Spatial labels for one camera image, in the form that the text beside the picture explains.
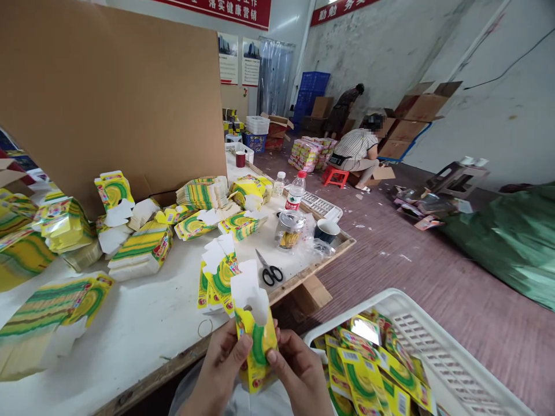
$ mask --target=poster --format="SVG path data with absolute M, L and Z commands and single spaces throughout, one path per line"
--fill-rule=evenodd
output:
M 267 31 L 272 0 L 155 0 Z
M 243 85 L 258 87 L 260 71 L 260 41 L 243 38 Z
M 239 37 L 218 32 L 220 52 L 220 82 L 237 85 L 239 83 Z

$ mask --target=hand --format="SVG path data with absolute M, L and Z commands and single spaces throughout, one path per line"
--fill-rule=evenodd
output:
M 214 331 L 197 384 L 183 405 L 181 416 L 222 414 L 230 401 L 239 369 L 252 347 L 253 339 L 249 335 L 237 341 L 234 318 Z
M 276 333 L 279 352 L 269 350 L 266 359 L 282 381 L 295 416 L 332 416 L 322 361 L 299 336 L 285 329 Z

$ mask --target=red mug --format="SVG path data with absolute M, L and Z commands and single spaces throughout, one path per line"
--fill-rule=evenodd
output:
M 244 151 L 235 152 L 235 166 L 238 168 L 244 168 L 247 160 L 247 155 Z

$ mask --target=black handle scissors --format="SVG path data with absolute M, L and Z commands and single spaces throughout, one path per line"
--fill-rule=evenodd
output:
M 268 263 L 266 263 L 266 260 L 264 260 L 264 257 L 262 257 L 262 255 L 258 250 L 256 250 L 256 254 L 258 255 L 258 259 L 260 260 L 260 262 L 262 263 L 262 266 L 264 267 L 264 270 L 262 271 L 262 280 L 264 280 L 264 283 L 267 284 L 268 286 L 273 286 L 276 284 L 276 282 L 282 282 L 283 281 L 282 271 L 278 269 L 276 266 L 268 265 Z

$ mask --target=green tarp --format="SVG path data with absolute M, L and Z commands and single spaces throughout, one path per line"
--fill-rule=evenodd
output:
M 555 311 L 555 182 L 446 222 L 440 230 L 485 269 Z

